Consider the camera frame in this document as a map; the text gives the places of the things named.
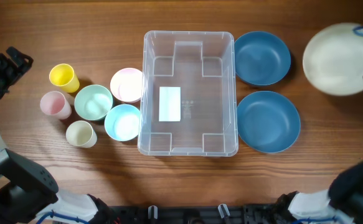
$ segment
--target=table surface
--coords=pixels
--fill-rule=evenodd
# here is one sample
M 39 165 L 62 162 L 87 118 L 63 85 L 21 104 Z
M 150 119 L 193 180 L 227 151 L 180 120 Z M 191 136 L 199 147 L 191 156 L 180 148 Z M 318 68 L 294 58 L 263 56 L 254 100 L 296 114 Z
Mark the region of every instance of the table surface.
M 326 189 L 363 160 L 363 92 L 327 96 L 309 84 L 302 67 L 315 33 L 339 22 L 363 24 L 363 1 L 9 2 L 0 4 L 0 52 L 15 46 L 35 62 L 0 101 L 0 133 L 10 149 L 46 167 L 61 188 L 108 205 L 269 203 L 295 190 Z M 65 130 L 80 118 L 73 112 L 61 122 L 39 108 L 44 93 L 58 90 L 49 82 L 50 69 L 69 63 L 82 85 L 109 88 L 119 69 L 142 69 L 149 30 L 228 31 L 235 39 L 265 30 L 284 40 L 293 56 L 289 74 L 261 88 L 237 79 L 237 101 L 258 90 L 288 97 L 301 116 L 297 142 L 279 154 L 259 153 L 239 140 L 233 157 L 150 157 L 138 152 L 136 141 L 116 142 L 93 124 L 94 147 L 69 145 Z M 74 95 L 66 97 L 73 104 Z

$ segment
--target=cup rim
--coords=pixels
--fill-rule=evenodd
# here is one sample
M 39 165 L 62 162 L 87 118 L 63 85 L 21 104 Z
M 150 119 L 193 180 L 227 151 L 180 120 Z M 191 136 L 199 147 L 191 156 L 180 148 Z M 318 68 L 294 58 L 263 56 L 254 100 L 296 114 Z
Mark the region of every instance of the cup rim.
M 55 68 L 57 68 L 58 66 L 61 66 L 61 65 L 69 66 L 69 67 L 72 69 L 72 78 L 69 80 L 69 82 L 67 82 L 67 83 L 65 83 L 65 84 L 63 84 L 63 85 L 57 85 L 57 84 L 55 84 L 55 83 L 53 83 L 53 82 L 52 82 L 52 80 L 51 80 L 51 73 L 52 73 L 52 70 L 54 70 Z M 69 65 L 69 64 L 67 64 L 67 63 L 61 63 L 61 64 L 58 64 L 58 65 L 54 66 L 53 68 L 51 68 L 51 71 L 50 71 L 50 73 L 49 73 L 49 80 L 50 80 L 51 84 L 53 84 L 53 85 L 55 85 L 55 86 L 58 86 L 58 87 L 68 85 L 68 84 L 69 84 L 69 83 L 70 83 L 70 82 L 71 82 L 74 78 L 75 78 L 75 70 L 73 69 L 73 67 L 72 67 L 72 66 L 70 66 L 70 65 Z
M 138 72 L 141 73 L 141 95 L 135 99 L 135 100 L 130 100 L 130 101 L 127 101 L 127 100 L 124 100 L 124 99 L 121 99 L 119 98 L 116 94 L 115 94 L 115 91 L 112 89 L 112 86 L 114 85 L 115 83 L 115 77 L 118 76 L 120 74 L 121 71 L 123 70 L 126 70 L 126 69 L 133 69 L 133 70 L 136 70 Z M 111 78 L 111 82 L 110 82 L 110 91 L 111 91 L 111 94 L 117 99 L 117 100 L 120 100 L 122 102 L 125 102 L 125 103 L 135 103 L 137 101 L 139 101 L 141 99 L 141 97 L 143 96 L 143 72 L 140 70 L 140 69 L 137 69 L 137 68 L 131 68 L 131 67 L 127 67 L 127 68 L 122 68 L 121 70 L 118 70 Z
M 58 111 L 58 112 L 56 112 L 55 114 L 47 114 L 46 112 L 44 112 L 43 110 L 42 110 L 42 101 L 43 101 L 43 98 L 46 96 L 46 95 L 48 95 L 49 93 L 59 93 L 59 94 L 61 94 L 62 95 L 62 97 L 64 98 L 64 105 L 63 105 L 63 107 L 62 107 L 62 109 L 60 110 L 60 111 Z M 45 115 L 47 115 L 47 116 L 55 116 L 55 115 L 57 115 L 57 114 L 59 114 L 62 110 L 63 110 L 63 108 L 65 107 L 65 105 L 66 105 L 66 97 L 65 97 L 65 95 L 63 94 L 63 93 L 61 93 L 60 91 L 56 91 L 56 90 L 54 90 L 54 91 L 49 91 L 48 93 L 46 93 L 46 94 L 44 94 L 44 96 L 40 99 L 40 110 L 45 114 Z
M 120 104 L 120 105 L 118 105 L 118 106 L 114 106 L 109 112 L 108 112 L 108 114 L 110 114 L 112 111 L 114 111 L 115 110 L 115 108 L 118 108 L 118 107 L 122 107 L 122 106 L 127 106 L 127 107 L 132 107 L 132 108 L 135 108 L 135 109 L 137 109 L 138 111 L 139 111 L 139 122 L 138 122 L 138 130 L 139 130 L 139 128 L 140 128 L 140 122 L 141 122 L 141 110 L 139 110 L 136 106 L 133 106 L 133 105 L 129 105 L 129 104 Z M 121 141 L 121 142 L 123 142 L 123 141 L 130 141 L 130 140 L 132 140 L 132 139 L 134 139 L 135 137 L 137 137 L 138 135 L 139 135 L 139 131 L 138 131 L 138 133 L 137 133 L 137 135 L 136 136 L 133 136 L 131 139 L 126 139 L 126 140 L 119 140 L 119 139 L 115 139 L 113 136 L 111 136 L 109 133 L 108 133 L 108 130 L 107 130 L 107 128 L 106 128 L 106 124 L 108 124 L 106 121 L 106 118 L 105 118 L 105 121 L 104 121 L 104 129 L 105 129 L 105 132 L 106 132 L 106 134 L 107 135 L 109 135 L 109 137 L 111 137 L 113 140 L 115 140 L 115 141 Z
M 89 123 L 89 122 L 87 122 L 87 121 L 82 121 L 82 120 L 80 120 L 80 121 L 75 121 L 75 122 L 73 122 L 72 124 L 70 124 L 69 125 L 69 127 L 67 128 L 67 131 L 65 132 L 65 138 L 66 138 L 66 135 L 67 135 L 67 133 L 68 133 L 68 130 L 69 130 L 69 128 L 73 125 L 73 124 L 75 124 L 75 123 L 77 123 L 77 122 L 79 122 L 79 123 L 86 123 L 86 124 L 88 124 L 89 125 L 89 127 L 90 127 L 90 129 L 92 130 L 92 135 L 90 136 L 90 138 L 85 142 L 85 143 L 83 143 L 83 144 L 79 144 L 79 145 L 73 145 L 73 144 L 71 144 L 71 145 L 73 145 L 73 146 L 76 146 L 76 147 L 82 147 L 82 146 L 84 146 L 84 145 L 86 145 L 91 139 L 92 139 L 92 137 L 94 136 L 94 128 L 93 128 L 93 126 Z
M 104 115 L 104 116 L 102 116 L 101 118 L 98 118 L 98 119 L 88 119 L 88 118 L 86 118 L 86 117 L 82 116 L 81 114 L 79 114 L 78 109 L 77 109 L 77 107 L 76 107 L 77 97 L 78 97 L 78 96 L 80 97 L 80 93 L 81 93 L 84 89 L 86 89 L 86 88 L 88 88 L 88 87 L 90 87 L 90 86 L 99 86 L 99 87 L 104 88 L 104 89 L 105 89 L 105 90 L 109 93 L 110 100 L 111 100 L 111 109 L 109 109 L 109 110 L 105 113 L 105 115 Z M 109 111 L 111 111 L 111 110 L 112 110 L 112 108 L 113 108 L 113 97 L 112 97 L 112 93 L 111 93 L 111 91 L 110 91 L 107 87 L 105 87 L 105 86 L 103 86 L 103 85 L 98 85 L 98 84 L 88 85 L 88 86 L 86 86 L 86 87 L 82 88 L 82 89 L 81 89 L 81 90 L 80 90 L 80 91 L 76 94 L 76 97 L 75 97 L 75 103 L 74 103 L 74 105 L 75 105 L 75 111 L 76 111 L 76 114 L 78 114 L 81 118 L 83 118 L 83 119 L 85 119 L 85 120 L 88 120 L 88 121 L 99 121 L 99 120 L 101 120 L 101 119 L 105 118 L 105 116 L 106 116 L 106 115 L 109 113 Z

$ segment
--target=white label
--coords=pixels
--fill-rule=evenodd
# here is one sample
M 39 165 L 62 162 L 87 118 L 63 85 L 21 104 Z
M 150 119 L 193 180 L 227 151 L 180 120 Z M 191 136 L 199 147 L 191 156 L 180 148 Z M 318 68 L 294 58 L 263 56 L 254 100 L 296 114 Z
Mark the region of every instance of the white label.
M 159 121 L 181 120 L 181 87 L 159 87 Z

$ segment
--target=blue bowl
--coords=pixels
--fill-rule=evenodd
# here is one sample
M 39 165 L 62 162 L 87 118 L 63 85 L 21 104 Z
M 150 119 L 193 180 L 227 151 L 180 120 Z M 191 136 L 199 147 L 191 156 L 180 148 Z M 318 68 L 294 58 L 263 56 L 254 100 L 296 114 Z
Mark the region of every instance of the blue bowl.
M 280 81 L 291 67 L 291 54 L 277 36 L 263 31 L 249 32 L 235 41 L 235 71 L 253 85 Z
M 138 135 L 140 112 L 132 105 L 118 105 L 105 118 L 106 133 L 117 141 L 129 141 Z
M 260 152 L 282 152 L 300 133 L 298 110 L 285 96 L 273 91 L 246 96 L 237 107 L 237 116 L 239 136 Z

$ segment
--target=yellow cup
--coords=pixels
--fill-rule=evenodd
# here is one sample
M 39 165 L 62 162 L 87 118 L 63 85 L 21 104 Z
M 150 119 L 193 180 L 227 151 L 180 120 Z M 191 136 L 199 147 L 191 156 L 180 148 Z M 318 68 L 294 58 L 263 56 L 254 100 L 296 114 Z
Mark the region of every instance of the yellow cup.
M 67 93 L 74 93 L 79 89 L 79 79 L 75 75 L 72 66 L 68 64 L 59 64 L 50 72 L 50 82 L 61 87 Z

